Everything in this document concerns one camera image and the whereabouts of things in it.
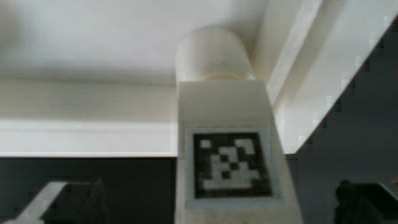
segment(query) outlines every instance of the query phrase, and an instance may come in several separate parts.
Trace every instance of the black object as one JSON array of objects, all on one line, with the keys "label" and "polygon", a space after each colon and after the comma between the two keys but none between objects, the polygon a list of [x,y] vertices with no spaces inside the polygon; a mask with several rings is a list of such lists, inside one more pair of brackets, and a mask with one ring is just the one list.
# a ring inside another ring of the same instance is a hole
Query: black object
[{"label": "black object", "polygon": [[41,217],[47,224],[107,224],[102,181],[68,183]]}]

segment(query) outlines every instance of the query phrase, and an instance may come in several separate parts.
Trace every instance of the cylindrical pipe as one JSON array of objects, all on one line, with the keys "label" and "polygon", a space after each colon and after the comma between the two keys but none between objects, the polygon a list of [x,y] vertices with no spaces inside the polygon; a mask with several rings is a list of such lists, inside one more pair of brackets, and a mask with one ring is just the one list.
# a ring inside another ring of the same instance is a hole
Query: cylindrical pipe
[{"label": "cylindrical pipe", "polygon": [[251,80],[253,69],[237,34],[221,27],[194,31],[178,47],[178,81]]}]

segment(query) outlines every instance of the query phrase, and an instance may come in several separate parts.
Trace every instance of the white ceiling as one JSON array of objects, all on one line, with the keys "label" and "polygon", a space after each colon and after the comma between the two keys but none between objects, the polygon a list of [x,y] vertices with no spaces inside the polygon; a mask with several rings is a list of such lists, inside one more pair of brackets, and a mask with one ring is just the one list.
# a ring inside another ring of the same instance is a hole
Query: white ceiling
[{"label": "white ceiling", "polygon": [[223,25],[251,52],[267,0],[0,0],[0,76],[175,84],[187,34]]}]

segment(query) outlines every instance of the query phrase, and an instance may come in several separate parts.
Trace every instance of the qr-like code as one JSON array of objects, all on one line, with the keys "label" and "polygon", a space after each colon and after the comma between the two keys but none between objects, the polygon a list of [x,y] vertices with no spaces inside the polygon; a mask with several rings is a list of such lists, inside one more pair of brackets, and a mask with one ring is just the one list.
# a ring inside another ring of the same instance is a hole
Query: qr-like code
[{"label": "qr-like code", "polygon": [[196,198],[271,196],[258,133],[194,134]]}]

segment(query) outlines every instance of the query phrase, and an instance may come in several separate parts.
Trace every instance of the dark background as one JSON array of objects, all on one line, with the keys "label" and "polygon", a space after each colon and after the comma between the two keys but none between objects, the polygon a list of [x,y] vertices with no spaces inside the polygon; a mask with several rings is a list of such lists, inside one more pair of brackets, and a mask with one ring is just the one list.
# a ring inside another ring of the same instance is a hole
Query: dark background
[{"label": "dark background", "polygon": [[[331,224],[335,189],[398,179],[398,22],[295,155],[288,155],[306,224]],[[175,223],[175,159],[0,159],[0,220],[52,180],[104,180],[112,224]]]}]

